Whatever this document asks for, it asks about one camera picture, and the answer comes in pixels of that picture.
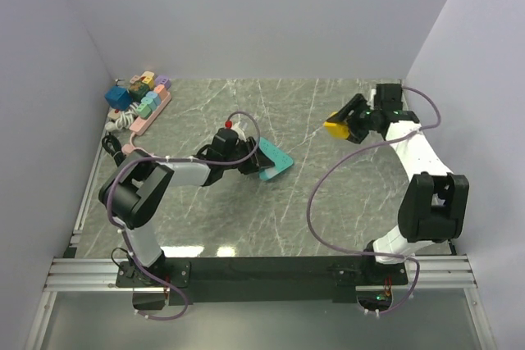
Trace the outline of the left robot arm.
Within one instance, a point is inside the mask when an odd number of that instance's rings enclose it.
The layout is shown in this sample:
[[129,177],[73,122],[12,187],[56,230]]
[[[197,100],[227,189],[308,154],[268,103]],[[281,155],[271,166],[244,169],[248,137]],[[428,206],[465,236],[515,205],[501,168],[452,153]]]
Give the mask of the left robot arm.
[[275,166],[253,137],[240,130],[220,128],[212,142],[182,162],[157,162],[145,152],[135,151],[99,192],[99,200],[124,231],[128,253],[137,261],[135,276],[142,284],[158,284],[164,275],[165,255],[153,225],[158,205],[170,184],[210,186],[225,170],[243,175],[259,173]]

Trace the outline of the yellow cube socket adapter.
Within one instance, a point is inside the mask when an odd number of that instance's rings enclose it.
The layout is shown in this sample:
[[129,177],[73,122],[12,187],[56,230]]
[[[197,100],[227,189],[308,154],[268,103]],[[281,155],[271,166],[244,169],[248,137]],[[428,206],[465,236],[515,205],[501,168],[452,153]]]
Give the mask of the yellow cube socket adapter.
[[341,122],[326,120],[323,123],[323,127],[328,132],[328,134],[334,139],[347,140],[351,136],[348,124],[344,120]]

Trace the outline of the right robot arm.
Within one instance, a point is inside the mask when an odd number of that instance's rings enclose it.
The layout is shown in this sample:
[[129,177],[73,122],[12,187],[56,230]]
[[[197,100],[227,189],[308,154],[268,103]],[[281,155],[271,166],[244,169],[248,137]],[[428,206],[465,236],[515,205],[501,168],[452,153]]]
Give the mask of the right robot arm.
[[371,284],[382,281],[389,266],[435,243],[458,238],[468,202],[469,182],[448,168],[427,141],[423,126],[413,111],[403,109],[399,94],[374,103],[360,93],[339,111],[332,113],[324,127],[337,139],[361,143],[371,132],[380,134],[393,149],[409,179],[400,204],[397,225],[372,242],[376,255],[362,260],[360,274]]

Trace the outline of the white plug adapter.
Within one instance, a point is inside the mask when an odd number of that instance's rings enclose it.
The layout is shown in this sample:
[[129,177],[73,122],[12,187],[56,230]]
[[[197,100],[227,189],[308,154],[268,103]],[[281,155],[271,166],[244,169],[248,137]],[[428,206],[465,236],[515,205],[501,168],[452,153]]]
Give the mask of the white plug adapter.
[[372,108],[372,109],[377,109],[377,90],[376,89],[370,89],[370,93],[369,93],[369,96],[368,96],[368,105]]

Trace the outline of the teal power strip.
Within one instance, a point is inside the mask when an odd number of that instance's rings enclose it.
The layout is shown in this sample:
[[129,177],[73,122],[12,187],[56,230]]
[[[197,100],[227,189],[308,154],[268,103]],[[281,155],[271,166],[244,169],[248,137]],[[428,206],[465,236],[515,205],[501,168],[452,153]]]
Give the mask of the teal power strip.
[[260,138],[259,146],[261,152],[270,159],[273,164],[259,172],[259,179],[268,181],[284,171],[290,169],[294,165],[294,160],[287,153],[279,149],[276,145],[265,138]]

